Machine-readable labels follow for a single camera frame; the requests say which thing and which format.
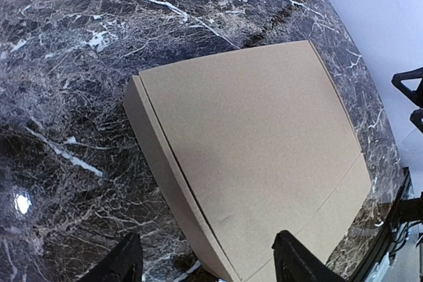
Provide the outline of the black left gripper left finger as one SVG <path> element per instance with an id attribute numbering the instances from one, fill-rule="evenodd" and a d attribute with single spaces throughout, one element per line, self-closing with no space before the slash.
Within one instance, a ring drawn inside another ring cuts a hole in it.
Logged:
<path id="1" fill-rule="evenodd" d="M 79 282 L 142 282 L 143 249 L 138 233 L 130 232 Z"/>

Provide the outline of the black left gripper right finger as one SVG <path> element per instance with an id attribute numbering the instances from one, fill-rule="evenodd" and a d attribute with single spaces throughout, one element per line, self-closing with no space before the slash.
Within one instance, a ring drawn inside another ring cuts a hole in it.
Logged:
<path id="1" fill-rule="evenodd" d="M 276 281 L 345 281 L 315 257 L 288 230 L 279 232 L 272 245 Z"/>

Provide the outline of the brown cardboard box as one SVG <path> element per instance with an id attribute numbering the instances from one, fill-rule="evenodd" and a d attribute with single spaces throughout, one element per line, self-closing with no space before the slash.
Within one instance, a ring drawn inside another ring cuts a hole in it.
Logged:
<path id="1" fill-rule="evenodd" d="M 141 71 L 123 105 L 196 257 L 225 281 L 274 281 L 282 230 L 327 261 L 370 191 L 357 134 L 308 40 Z"/>

